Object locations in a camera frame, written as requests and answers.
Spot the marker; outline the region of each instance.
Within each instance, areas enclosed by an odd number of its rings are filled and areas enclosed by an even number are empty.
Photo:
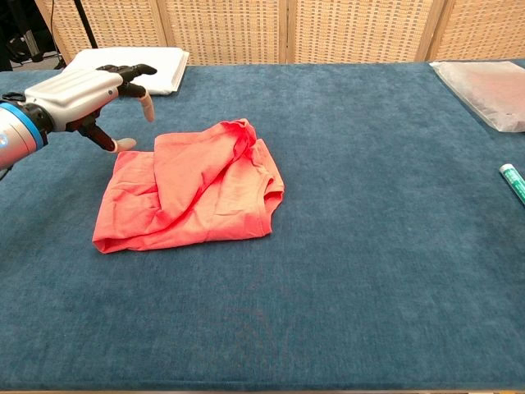
[[[512,164],[504,164],[500,167],[500,173],[525,205],[525,181],[516,168]]]

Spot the floor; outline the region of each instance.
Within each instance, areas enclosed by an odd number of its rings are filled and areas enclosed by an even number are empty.
[[[58,57],[56,52],[48,52],[44,54],[45,58],[41,62],[33,63],[31,61],[24,64],[11,62],[13,71],[29,71],[29,70],[52,70],[58,64]]]

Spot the black stand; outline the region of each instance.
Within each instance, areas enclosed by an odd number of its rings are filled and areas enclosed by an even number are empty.
[[[25,11],[21,2],[16,0],[8,0],[7,5],[11,10],[11,14],[13,15],[13,19],[18,26],[20,34],[24,37],[27,48],[30,51],[31,60],[33,62],[41,62],[43,59],[43,52],[39,49],[39,46],[34,39],[33,31],[30,29],[30,25],[27,22],[27,17],[25,16]]]
[[[76,10],[79,12],[80,19],[82,20],[82,25],[84,26],[85,33],[88,35],[91,48],[98,48],[97,40],[95,39],[93,31],[91,30],[91,26],[89,25],[88,17],[85,15],[82,2],[80,0],[75,0],[75,6]]]

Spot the robotic finger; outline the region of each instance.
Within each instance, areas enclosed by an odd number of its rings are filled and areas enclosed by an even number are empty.
[[[132,149],[131,138],[114,140],[97,124],[104,105],[120,96],[136,97],[148,121],[155,112],[148,91],[131,81],[157,72],[145,64],[103,66],[97,70],[64,71],[25,90],[25,101],[0,100],[0,170],[48,144],[53,131],[78,131],[102,149]]]

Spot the folded shirt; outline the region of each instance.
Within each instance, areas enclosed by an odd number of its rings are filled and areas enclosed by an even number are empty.
[[[95,225],[98,250],[151,250],[272,232],[284,183],[245,119],[119,153]]]
[[[111,64],[134,66],[147,64],[157,69],[152,76],[138,76],[134,84],[143,86],[150,94],[169,94],[179,89],[189,53],[171,47],[111,47],[84,49],[77,53],[64,72],[77,69],[94,69]]]

